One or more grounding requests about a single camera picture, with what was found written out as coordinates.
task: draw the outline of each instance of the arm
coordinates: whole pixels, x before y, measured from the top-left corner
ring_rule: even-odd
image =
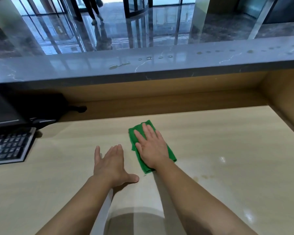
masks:
[[[120,144],[111,147],[103,159],[100,158],[100,148],[97,146],[94,175],[36,235],[90,234],[110,189],[138,180],[137,175],[125,171]]]
[[[142,160],[163,180],[187,234],[256,235],[239,217],[169,159],[160,132],[143,124],[146,139],[135,131]]]

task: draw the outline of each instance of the person's left arm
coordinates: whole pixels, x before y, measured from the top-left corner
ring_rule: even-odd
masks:
[[[95,150],[94,175],[74,197],[36,235],[90,234],[108,192],[125,182],[135,183],[139,177],[124,169],[122,146],[111,147],[103,159],[100,147]]]

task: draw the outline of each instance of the person's right arm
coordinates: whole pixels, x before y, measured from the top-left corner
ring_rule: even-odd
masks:
[[[143,124],[146,139],[134,131],[142,160],[154,168],[164,182],[188,235],[256,235],[221,201],[184,173],[169,159],[167,144],[160,132]]]

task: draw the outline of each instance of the person's left hand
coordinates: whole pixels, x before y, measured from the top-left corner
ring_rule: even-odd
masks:
[[[111,147],[106,155],[100,157],[100,147],[95,149],[94,176],[102,175],[111,182],[111,187],[120,186],[125,182],[136,183],[139,177],[135,174],[128,174],[124,169],[124,156],[122,145]]]

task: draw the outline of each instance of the black pants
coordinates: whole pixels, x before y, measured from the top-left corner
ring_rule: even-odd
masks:
[[[86,9],[87,9],[87,11],[88,11],[88,13],[89,13],[89,15],[90,15],[90,17],[92,19],[95,18],[95,15],[94,15],[94,13],[92,11],[93,9],[94,9],[95,13],[97,15],[99,15],[99,10],[98,10],[96,0],[83,0],[83,2],[84,2],[85,6],[86,6]]]

